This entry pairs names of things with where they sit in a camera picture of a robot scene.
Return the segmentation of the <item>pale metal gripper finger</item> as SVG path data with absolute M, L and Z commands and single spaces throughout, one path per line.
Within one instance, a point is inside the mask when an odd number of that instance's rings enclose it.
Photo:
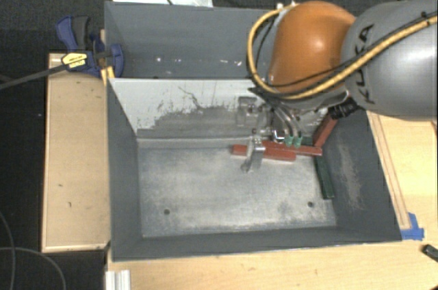
M 239 127 L 261 127 L 264 124 L 264 104 L 257 97 L 239 97 L 235 121 Z
M 252 136 L 247 143 L 246 159 L 241 165 L 244 173 L 249 173 L 260 169 L 266 147 L 259 136 Z

